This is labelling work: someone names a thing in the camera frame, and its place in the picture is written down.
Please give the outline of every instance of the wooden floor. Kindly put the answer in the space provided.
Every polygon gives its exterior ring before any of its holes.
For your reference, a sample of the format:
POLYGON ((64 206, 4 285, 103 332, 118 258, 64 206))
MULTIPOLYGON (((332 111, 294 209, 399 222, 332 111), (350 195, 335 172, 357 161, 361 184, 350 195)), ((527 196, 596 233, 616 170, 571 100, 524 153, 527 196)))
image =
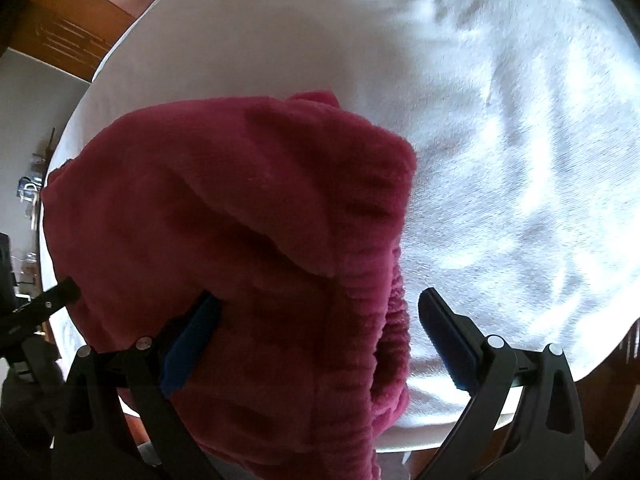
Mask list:
POLYGON ((85 80, 154 0, 28 0, 9 46, 85 80))

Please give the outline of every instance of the blue gripper pad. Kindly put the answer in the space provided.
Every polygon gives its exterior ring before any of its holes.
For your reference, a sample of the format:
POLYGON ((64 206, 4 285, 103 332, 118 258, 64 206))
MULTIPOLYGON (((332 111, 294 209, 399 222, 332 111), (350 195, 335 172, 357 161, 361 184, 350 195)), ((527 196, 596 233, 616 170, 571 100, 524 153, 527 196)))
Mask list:
POLYGON ((484 340, 478 327, 468 317, 454 314, 434 288, 420 295, 418 314, 456 388, 475 395, 480 387, 484 340))
POLYGON ((202 294, 193 307, 191 319, 164 352, 160 390, 165 399, 187 383, 221 319, 220 300, 208 292, 202 294))

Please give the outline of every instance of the red fabric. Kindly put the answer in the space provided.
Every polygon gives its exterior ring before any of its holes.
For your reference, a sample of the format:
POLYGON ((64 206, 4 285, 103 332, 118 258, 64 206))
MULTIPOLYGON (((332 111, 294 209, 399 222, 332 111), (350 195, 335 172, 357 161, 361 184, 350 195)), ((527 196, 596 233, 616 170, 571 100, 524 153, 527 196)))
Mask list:
POLYGON ((415 155, 332 94, 138 110, 42 193, 69 309, 97 351, 206 289, 223 320, 171 401, 197 442, 267 480, 370 480, 408 402, 398 240, 415 155))

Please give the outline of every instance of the metal screw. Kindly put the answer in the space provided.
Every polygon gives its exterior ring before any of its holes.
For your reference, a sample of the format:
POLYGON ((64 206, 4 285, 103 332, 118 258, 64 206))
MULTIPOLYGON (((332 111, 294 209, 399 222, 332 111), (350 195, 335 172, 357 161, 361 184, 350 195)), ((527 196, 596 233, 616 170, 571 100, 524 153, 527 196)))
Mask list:
POLYGON ((504 346, 504 339, 502 339, 499 335, 491 335, 486 341, 489 343, 491 348, 502 348, 504 346))
POLYGON ((89 345, 81 346, 78 350, 78 357, 88 357, 91 353, 91 347, 89 345))
POLYGON ((150 337, 141 337, 136 341, 136 348, 138 350, 149 350, 152 343, 153 341, 150 337))
POLYGON ((560 345, 557 345, 556 343, 551 343, 551 345, 549 345, 549 351, 553 355, 557 355, 558 357, 560 357, 562 355, 562 352, 564 352, 562 347, 560 345))

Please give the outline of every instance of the white bed sheet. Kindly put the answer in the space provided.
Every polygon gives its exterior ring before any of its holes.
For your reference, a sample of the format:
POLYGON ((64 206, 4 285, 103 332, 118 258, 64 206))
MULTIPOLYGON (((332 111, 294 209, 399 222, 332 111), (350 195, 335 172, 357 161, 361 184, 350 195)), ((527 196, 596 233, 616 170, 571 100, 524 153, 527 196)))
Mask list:
MULTIPOLYGON (((560 343, 576 380, 640 317, 639 60, 609 0, 158 0, 101 65, 51 167, 126 112, 212 96, 331 89, 406 137, 412 402, 377 445, 433 447, 468 396, 418 322, 427 286, 512 346, 560 343)), ((52 326, 68 369, 84 341, 66 311, 52 326)))

